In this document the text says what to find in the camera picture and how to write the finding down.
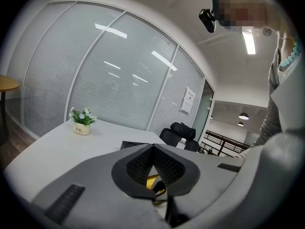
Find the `wooden round table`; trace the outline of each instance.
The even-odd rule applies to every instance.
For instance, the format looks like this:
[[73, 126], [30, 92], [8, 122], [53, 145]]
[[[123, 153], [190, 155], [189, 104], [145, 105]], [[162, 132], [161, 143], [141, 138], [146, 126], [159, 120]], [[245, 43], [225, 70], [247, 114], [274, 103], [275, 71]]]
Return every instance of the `wooden round table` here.
[[15, 81], [14, 79], [11, 79], [5, 75], [0, 74], [0, 92], [1, 92], [1, 115], [2, 115], [2, 123], [3, 123], [3, 129], [4, 129], [4, 138], [0, 139], [0, 145], [6, 142], [8, 136], [9, 136], [9, 130], [6, 124], [6, 118], [5, 118], [5, 93], [8, 91], [15, 90], [19, 87], [19, 83]]

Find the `door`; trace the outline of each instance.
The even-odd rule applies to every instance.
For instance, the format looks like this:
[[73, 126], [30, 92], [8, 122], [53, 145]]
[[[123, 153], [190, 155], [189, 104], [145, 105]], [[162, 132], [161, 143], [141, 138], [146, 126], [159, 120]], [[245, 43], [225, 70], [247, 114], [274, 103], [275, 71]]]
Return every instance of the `door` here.
[[213, 98], [213, 91], [211, 90], [209, 84], [205, 82], [203, 87], [202, 97], [197, 110], [197, 114], [192, 126], [192, 128], [196, 129], [196, 137], [194, 138], [194, 140], [197, 142], [201, 136], [204, 125], [206, 123], [206, 119], [210, 112], [209, 108], [211, 107], [212, 104], [212, 100], [211, 100], [212, 98]]

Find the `wooden floor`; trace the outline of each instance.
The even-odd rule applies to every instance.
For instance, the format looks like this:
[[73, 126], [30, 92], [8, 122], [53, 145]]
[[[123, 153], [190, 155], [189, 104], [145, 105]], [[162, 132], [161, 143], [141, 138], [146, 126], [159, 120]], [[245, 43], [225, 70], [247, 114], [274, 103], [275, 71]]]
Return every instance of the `wooden floor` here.
[[8, 141], [0, 146], [0, 168], [4, 170], [9, 163], [23, 150], [35, 142], [35, 139], [26, 134], [9, 115], [6, 115], [9, 129]]

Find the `gray sleeve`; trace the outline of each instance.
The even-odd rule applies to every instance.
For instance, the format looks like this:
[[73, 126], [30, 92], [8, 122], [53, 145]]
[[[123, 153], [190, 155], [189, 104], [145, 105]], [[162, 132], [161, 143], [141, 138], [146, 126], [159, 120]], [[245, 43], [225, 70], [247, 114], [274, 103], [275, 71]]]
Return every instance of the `gray sleeve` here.
[[265, 142], [275, 134], [282, 131], [280, 119], [278, 115], [278, 109], [270, 97], [271, 93], [276, 89], [275, 81], [274, 81], [274, 71], [271, 67], [269, 73], [269, 104], [267, 110], [267, 116], [263, 122], [263, 125], [260, 129], [260, 135], [258, 139], [254, 142], [251, 147], [259, 146], [265, 144]]

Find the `white table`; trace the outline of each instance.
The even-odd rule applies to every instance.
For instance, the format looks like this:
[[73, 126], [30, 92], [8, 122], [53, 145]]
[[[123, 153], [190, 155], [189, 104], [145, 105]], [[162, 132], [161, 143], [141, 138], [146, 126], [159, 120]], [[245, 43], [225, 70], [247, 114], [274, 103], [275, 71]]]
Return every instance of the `white table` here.
[[82, 136], [67, 121], [56, 127], [18, 155], [4, 170], [15, 193], [27, 201], [53, 180], [92, 157], [120, 150], [122, 141], [164, 142], [153, 132], [142, 131], [97, 120], [91, 132]]

